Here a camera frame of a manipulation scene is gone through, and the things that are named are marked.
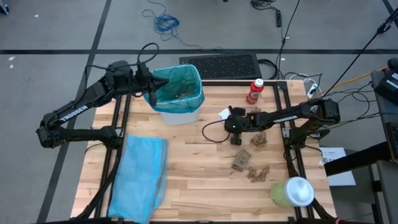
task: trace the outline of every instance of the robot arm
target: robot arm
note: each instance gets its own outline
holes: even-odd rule
[[[109,103],[120,95],[148,93],[151,105],[156,105],[155,91],[166,85],[168,79],[153,76],[145,64],[138,65],[136,75],[126,61],[114,62],[96,83],[88,87],[84,94],[65,106],[44,115],[36,130],[43,147],[55,148],[65,142],[100,140],[105,146],[117,147],[119,136],[112,126],[99,130],[65,129],[61,125],[90,108]]]
[[[338,104],[331,99],[316,99],[301,103],[291,108],[268,112],[248,113],[243,108],[229,108],[231,115],[224,123],[227,132],[233,134],[231,144],[240,145],[239,135],[243,132],[264,131],[274,124],[299,118],[307,118],[308,121],[299,128],[290,129],[292,142],[299,142],[307,135],[314,133],[324,125],[340,122]]]

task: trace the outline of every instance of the wooden table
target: wooden table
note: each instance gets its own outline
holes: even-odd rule
[[[302,81],[287,81],[287,84],[292,106],[307,100]],[[202,127],[209,122],[219,120],[218,113],[228,105],[245,107],[248,111],[255,106],[262,111],[276,111],[272,88],[265,87],[255,106],[246,103],[248,86],[204,86],[203,89],[206,100],[200,108],[200,119],[181,126],[167,126],[143,98],[132,99],[127,134],[158,136],[170,141],[167,191],[162,205],[156,210],[152,219],[287,221],[287,217],[294,217],[292,208],[278,207],[269,196],[269,189],[273,183],[289,178],[278,124],[266,131],[268,143],[264,147],[250,144],[251,138],[256,133],[243,133],[241,146],[233,146],[229,141],[215,144],[206,141],[201,135]],[[115,101],[112,101],[97,108],[93,127],[100,128],[111,124],[114,104]],[[296,126],[304,122],[303,119],[296,120]],[[222,123],[208,126],[205,134],[212,139],[221,140],[226,137]],[[307,145],[319,147],[313,139],[308,139]],[[247,170],[238,172],[231,168],[240,149],[252,154],[248,166],[257,170],[270,166],[271,170],[265,182],[252,183],[246,177]],[[86,153],[72,216],[78,215],[96,193],[100,184],[104,155],[103,146],[93,147]],[[305,148],[302,149],[302,157],[307,179],[315,189],[316,198],[330,215],[335,216],[325,170],[318,165],[321,159],[320,153]],[[107,204],[106,195],[101,213],[103,216]]]

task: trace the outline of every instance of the trash bag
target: trash bag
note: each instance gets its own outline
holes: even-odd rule
[[[150,222],[167,188],[167,148],[161,138],[127,136],[113,185],[109,217]]]
[[[169,83],[156,91],[157,103],[152,108],[166,113],[192,113],[205,100],[201,79],[193,65],[177,65],[154,70],[160,78],[168,78]]]

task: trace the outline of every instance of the floor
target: floor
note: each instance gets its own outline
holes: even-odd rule
[[[246,49],[258,58],[273,61],[277,56],[280,29],[275,26],[273,11],[257,11],[248,0],[157,1],[167,6],[168,14],[180,20],[180,36],[189,44],[206,49]],[[3,77],[0,223],[35,223],[38,217],[48,222],[66,220],[73,205],[86,143],[71,143],[68,149],[61,150],[42,148],[34,133],[42,116],[74,99],[87,63],[106,66],[121,59],[135,62],[137,50],[149,42],[170,50],[162,51],[148,63],[150,69],[178,64],[179,57],[201,51],[176,39],[162,42],[152,30],[152,20],[141,16],[144,9],[160,14],[162,8],[145,1],[8,0],[7,3],[11,13],[0,16],[3,30],[0,32]],[[282,11],[285,30],[295,1],[278,0],[274,6]],[[320,87],[327,89],[388,16],[388,6],[397,7],[398,0],[302,1],[289,30],[281,71],[323,73]],[[342,80],[386,66],[387,60],[398,54],[397,36],[398,29],[393,25],[368,47]],[[271,76],[271,70],[261,66],[262,76]],[[89,82],[102,75],[103,71],[92,70]],[[369,81],[370,78],[364,78],[339,90],[361,87]],[[373,93],[369,93],[369,98],[374,98]],[[366,103],[347,98],[340,103],[341,118],[353,119],[366,107]],[[94,112],[90,110],[79,116],[75,128],[89,128]],[[369,112],[377,112],[375,103]],[[373,118],[334,129],[322,139],[321,145],[359,151],[383,140],[380,119]],[[59,180],[55,178],[58,171]],[[370,206],[360,198],[342,196],[348,189],[332,190],[339,217],[352,218],[371,212]],[[44,200],[52,203],[42,207]],[[371,215],[355,220],[373,222]]]

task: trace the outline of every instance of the blue cable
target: blue cable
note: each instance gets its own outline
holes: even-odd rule
[[[163,12],[159,16],[156,16],[152,9],[145,9],[141,12],[141,15],[143,17],[154,18],[154,31],[155,31],[155,33],[160,35],[160,39],[162,41],[168,41],[172,38],[176,38],[179,41],[181,41],[181,43],[183,43],[184,45],[186,45],[188,47],[198,47],[199,49],[203,50],[204,52],[209,52],[209,51],[218,50],[218,49],[224,50],[222,47],[215,47],[210,50],[205,50],[200,45],[186,43],[185,41],[183,41],[181,39],[181,37],[178,34],[177,27],[180,25],[180,21],[176,17],[166,14],[167,8],[162,3],[152,2],[151,0],[147,0],[147,1],[151,4],[157,4],[164,8]]]

